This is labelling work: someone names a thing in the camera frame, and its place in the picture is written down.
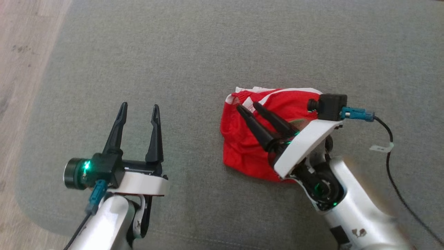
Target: gray couch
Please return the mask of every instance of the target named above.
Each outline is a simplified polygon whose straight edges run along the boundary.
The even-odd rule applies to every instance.
[[[444,3],[432,0],[74,1],[33,105],[16,198],[38,225],[71,235],[89,191],[63,166],[102,150],[127,101],[125,159],[143,160],[153,104],[163,122],[170,195],[155,198],[136,249],[336,249],[304,192],[222,163],[219,123],[236,86],[345,93],[392,128],[392,174],[412,209],[444,237]],[[418,249],[438,245],[397,200],[377,123],[333,134],[390,198]]]

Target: red cloth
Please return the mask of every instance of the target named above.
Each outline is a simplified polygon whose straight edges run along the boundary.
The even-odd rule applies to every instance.
[[[244,105],[253,112],[256,119],[270,131],[275,131],[264,118],[258,115],[253,102],[259,101],[269,111],[275,112],[286,121],[316,119],[315,113],[307,112],[308,100],[319,99],[321,92],[311,89],[253,89],[236,88],[230,94],[222,113],[221,133],[225,138],[223,162],[238,171],[260,179],[280,181],[278,175],[268,164],[267,152],[248,129],[245,121],[237,112],[236,106]]]

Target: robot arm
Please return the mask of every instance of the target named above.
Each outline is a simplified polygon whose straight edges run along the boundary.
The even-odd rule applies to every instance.
[[[329,156],[330,133],[342,127],[345,118],[374,119],[371,112],[346,107],[346,101],[346,95],[332,94],[321,95],[319,101],[310,100],[308,110],[316,111],[318,119],[301,131],[259,103],[254,103],[255,109],[276,133],[261,125],[242,105],[238,112],[269,153],[269,163],[276,173],[283,179],[293,179],[304,189],[327,222],[339,249],[414,249],[387,202],[365,183],[351,161]]]
[[[94,188],[85,209],[87,216],[65,250],[130,250],[133,241],[147,233],[152,197],[168,194],[168,177],[162,175],[159,107],[153,108],[153,131],[145,161],[122,160],[120,143],[126,117],[124,102],[103,152],[91,159],[73,158],[65,166],[67,188]]]

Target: white plastic mount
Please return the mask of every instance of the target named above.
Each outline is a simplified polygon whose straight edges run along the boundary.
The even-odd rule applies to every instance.
[[[294,137],[274,164],[280,177],[286,177],[307,155],[313,151],[342,121],[313,120]]]
[[[108,192],[132,195],[165,196],[170,190],[170,183],[162,177],[136,172],[125,172],[119,188],[108,189]]]

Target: black cable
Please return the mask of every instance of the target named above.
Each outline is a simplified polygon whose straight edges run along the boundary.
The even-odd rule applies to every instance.
[[[380,118],[378,117],[374,117],[375,120],[379,123],[381,123],[381,125],[387,130],[388,135],[390,136],[390,142],[393,142],[393,134],[392,131],[390,130],[389,126],[387,126],[387,124],[385,122],[383,122]],[[404,198],[401,196],[401,193],[399,192],[398,187],[395,184],[395,181],[393,180],[392,174],[390,173],[390,152],[387,153],[387,159],[385,160],[385,164],[386,164],[386,168],[387,168],[387,175],[388,178],[390,180],[390,183],[393,186],[393,189],[395,190],[396,194],[398,195],[399,200],[401,200],[401,203],[404,205],[404,207],[410,212],[410,214],[412,214],[412,216],[416,219],[416,221],[421,224],[421,226],[431,235],[434,237],[434,239],[441,245],[441,247],[444,248],[444,241],[441,240],[438,235],[436,233],[434,233],[432,231],[432,229],[430,229],[430,227],[428,225],[426,225],[420,218],[419,216],[412,211],[412,209],[407,205],[407,203],[405,202]]]
[[[75,238],[77,237],[77,235],[80,233],[80,231],[82,230],[83,226],[85,225],[85,223],[88,221],[89,217],[91,216],[91,212],[87,213],[85,218],[83,219],[82,223],[80,224],[80,226],[77,228],[77,230],[75,231],[74,235],[71,237],[71,240],[69,240],[68,244],[66,244],[66,247],[63,248],[63,250],[68,250],[68,248],[71,246],[71,244],[74,242]]]

